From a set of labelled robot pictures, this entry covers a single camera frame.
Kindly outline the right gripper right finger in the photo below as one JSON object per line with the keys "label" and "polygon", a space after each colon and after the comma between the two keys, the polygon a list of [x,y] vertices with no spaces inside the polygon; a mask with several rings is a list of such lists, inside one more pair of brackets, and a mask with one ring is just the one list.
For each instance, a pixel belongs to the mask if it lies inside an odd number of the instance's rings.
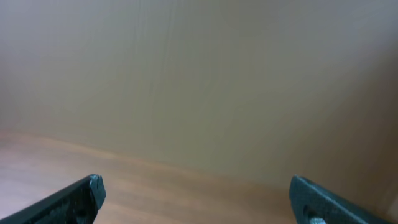
{"label": "right gripper right finger", "polygon": [[295,175],[290,181],[289,200],[298,224],[392,224],[373,196],[359,192],[344,198],[312,180]]}

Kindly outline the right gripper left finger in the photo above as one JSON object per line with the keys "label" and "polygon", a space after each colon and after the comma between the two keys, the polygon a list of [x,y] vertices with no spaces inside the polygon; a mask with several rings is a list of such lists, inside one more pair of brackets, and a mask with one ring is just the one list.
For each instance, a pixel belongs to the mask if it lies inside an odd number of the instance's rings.
{"label": "right gripper left finger", "polygon": [[91,174],[1,219],[1,224],[92,224],[105,198],[102,176]]}

